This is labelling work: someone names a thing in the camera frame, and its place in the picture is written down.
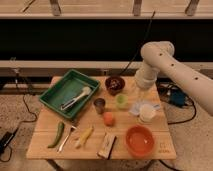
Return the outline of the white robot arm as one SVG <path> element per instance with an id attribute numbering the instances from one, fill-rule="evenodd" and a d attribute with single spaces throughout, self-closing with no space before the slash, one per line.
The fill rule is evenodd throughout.
<path id="1" fill-rule="evenodd" d="M 148 42 L 141 48 L 143 62 L 135 73 L 135 81 L 143 90 L 150 89 L 159 72 L 163 72 L 186 94 L 213 116 L 213 80 L 178 62 L 169 41 Z"/>

